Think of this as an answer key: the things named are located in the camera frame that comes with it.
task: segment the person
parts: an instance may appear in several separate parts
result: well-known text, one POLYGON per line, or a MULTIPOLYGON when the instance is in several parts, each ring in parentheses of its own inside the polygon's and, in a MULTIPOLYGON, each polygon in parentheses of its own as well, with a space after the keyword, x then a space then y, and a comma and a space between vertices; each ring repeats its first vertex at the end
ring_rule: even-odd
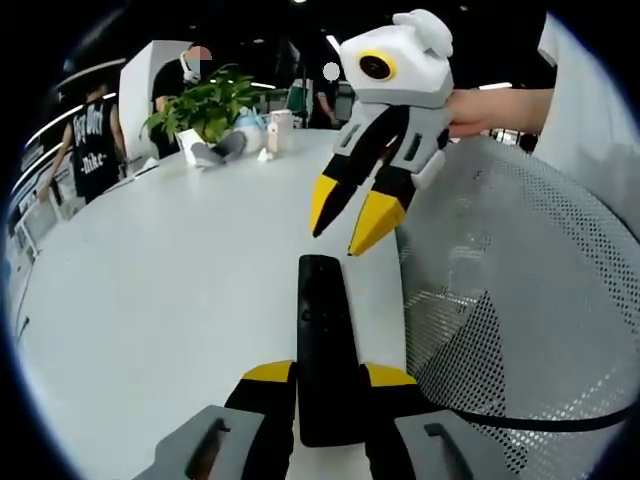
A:
POLYGON ((553 89, 456 90, 451 137, 492 128, 540 134, 534 156, 599 198, 640 238, 640 137, 632 112, 597 60, 547 15, 538 47, 557 67, 553 89))
POLYGON ((85 104, 65 126, 62 145, 39 192, 40 201, 49 198, 54 176, 69 147, 73 148, 71 164, 76 193, 87 204, 119 181, 120 164, 127 153, 118 106, 104 99, 106 93, 104 82, 90 86, 85 104))
MULTIPOLYGON (((198 43, 193 43, 180 57, 165 63, 153 81, 153 112, 161 112, 171 97, 177 97, 190 87, 206 81, 213 73, 211 52, 198 43)), ((158 147, 160 158, 179 150, 177 142, 170 142, 159 127, 149 135, 158 147)))
POLYGON ((310 128, 331 129, 338 126, 339 122, 335 114, 337 93, 337 81, 329 81, 322 74, 313 80, 313 108, 309 119, 310 128))

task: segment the human hand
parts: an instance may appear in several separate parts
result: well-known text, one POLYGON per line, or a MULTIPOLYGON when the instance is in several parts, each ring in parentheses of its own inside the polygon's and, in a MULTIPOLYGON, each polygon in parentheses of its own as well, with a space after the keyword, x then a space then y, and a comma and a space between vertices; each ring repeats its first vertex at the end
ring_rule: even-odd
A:
POLYGON ((482 90, 453 91, 447 100, 451 112, 450 137, 469 137, 493 128, 493 106, 485 93, 482 90))

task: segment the human arm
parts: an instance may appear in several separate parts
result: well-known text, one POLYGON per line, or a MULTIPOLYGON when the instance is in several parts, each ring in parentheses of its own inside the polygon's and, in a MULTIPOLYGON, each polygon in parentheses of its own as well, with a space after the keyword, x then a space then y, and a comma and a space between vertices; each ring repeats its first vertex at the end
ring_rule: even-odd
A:
POLYGON ((324 114, 329 117, 332 125, 336 125, 338 123, 338 120, 336 119, 335 113, 333 113, 333 110, 329 106, 327 94, 324 92, 318 92, 316 93, 316 96, 318 97, 318 104, 320 105, 320 108, 322 109, 324 114))
POLYGON ((124 144, 124 136, 122 135, 122 127, 120 126, 120 117, 118 116, 118 106, 111 107, 111 113, 109 114, 109 126, 111 127, 111 133, 113 134, 113 140, 116 144, 116 149, 122 158, 127 158, 127 148, 124 144))
POLYGON ((447 107, 454 138, 505 128, 539 134, 549 113, 553 89, 455 90, 447 107))
POLYGON ((62 145, 60 145, 60 148, 58 149, 58 153, 56 153, 56 157, 55 157, 55 160, 53 161, 53 166, 51 167, 49 176, 47 177, 47 180, 45 181, 44 186, 38 193, 38 199, 41 202, 44 202, 49 198, 49 187, 51 186, 53 177, 55 176, 56 172, 60 168, 60 164, 62 163, 62 160, 64 160, 64 156, 67 153, 67 149, 69 148, 69 146, 71 146, 72 138, 73 138, 73 134, 71 131, 71 124, 67 123, 67 126, 64 129, 64 133, 62 134, 62 145))

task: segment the black t-shirt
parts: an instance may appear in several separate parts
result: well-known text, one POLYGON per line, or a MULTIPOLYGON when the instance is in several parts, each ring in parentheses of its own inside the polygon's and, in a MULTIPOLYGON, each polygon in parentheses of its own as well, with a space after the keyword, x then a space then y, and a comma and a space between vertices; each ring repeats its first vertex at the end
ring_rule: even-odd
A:
POLYGON ((99 98, 71 118, 73 165, 80 197, 95 197, 118 182, 118 157, 109 117, 113 104, 99 98))
POLYGON ((331 120, 327 117, 324 110, 320 106, 318 93, 324 93, 327 96, 327 103, 331 110, 335 111, 336 96, 338 94, 338 82, 330 82, 324 76, 313 81, 313 110, 311 112, 311 126, 316 128, 330 128, 331 120))

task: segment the black remote control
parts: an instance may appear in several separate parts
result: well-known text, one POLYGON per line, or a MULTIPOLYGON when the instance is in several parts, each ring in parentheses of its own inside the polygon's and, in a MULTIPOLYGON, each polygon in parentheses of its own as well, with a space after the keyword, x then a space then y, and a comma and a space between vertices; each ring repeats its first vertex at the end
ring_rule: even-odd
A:
POLYGON ((298 412, 307 447, 364 441, 362 383, 340 262, 300 257, 298 412))

